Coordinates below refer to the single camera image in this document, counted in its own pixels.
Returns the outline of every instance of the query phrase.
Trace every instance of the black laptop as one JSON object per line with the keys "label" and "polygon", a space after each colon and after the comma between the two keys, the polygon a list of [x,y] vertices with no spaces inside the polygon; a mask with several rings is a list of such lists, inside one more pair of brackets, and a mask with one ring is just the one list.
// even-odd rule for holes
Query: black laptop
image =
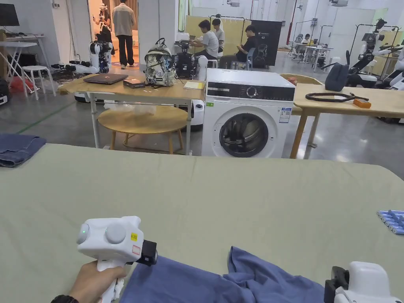
{"label": "black laptop", "polygon": [[99,74],[86,78],[83,81],[88,83],[111,85],[116,82],[122,81],[128,77],[129,77],[128,75],[119,75],[119,74]]}

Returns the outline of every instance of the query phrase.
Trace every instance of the washing machine door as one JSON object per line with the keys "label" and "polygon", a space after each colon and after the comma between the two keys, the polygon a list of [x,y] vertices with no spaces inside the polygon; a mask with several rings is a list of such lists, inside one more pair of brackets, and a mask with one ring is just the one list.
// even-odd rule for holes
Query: washing machine door
{"label": "washing machine door", "polygon": [[231,156],[249,158],[264,149],[268,136],[268,127],[263,119],[253,113],[241,113],[223,123],[219,142]]}

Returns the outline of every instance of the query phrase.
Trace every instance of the black banner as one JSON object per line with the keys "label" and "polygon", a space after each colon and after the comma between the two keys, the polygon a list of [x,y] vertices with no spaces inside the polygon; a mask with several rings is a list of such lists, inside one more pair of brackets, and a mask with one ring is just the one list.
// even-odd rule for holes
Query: black banner
{"label": "black banner", "polygon": [[252,66],[256,68],[274,66],[278,51],[281,21],[251,20],[257,32],[257,48],[255,49]]}

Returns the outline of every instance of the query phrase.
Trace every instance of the washing machine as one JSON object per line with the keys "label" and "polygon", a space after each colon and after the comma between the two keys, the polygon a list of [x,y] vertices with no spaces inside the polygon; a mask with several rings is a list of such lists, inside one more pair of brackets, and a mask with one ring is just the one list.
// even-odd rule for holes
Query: washing machine
{"label": "washing machine", "polygon": [[281,158],[294,94],[276,73],[209,68],[202,156]]}

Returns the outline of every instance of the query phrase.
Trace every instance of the folded blue cloth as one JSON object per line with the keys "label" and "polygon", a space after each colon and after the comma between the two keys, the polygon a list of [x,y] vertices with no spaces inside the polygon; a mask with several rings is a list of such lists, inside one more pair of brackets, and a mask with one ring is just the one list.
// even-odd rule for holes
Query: folded blue cloth
{"label": "folded blue cloth", "polygon": [[232,247],[229,274],[222,276],[159,256],[138,264],[121,303],[322,303],[324,288]]}
{"label": "folded blue cloth", "polygon": [[37,136],[0,134],[0,166],[16,167],[31,158],[46,139]]}

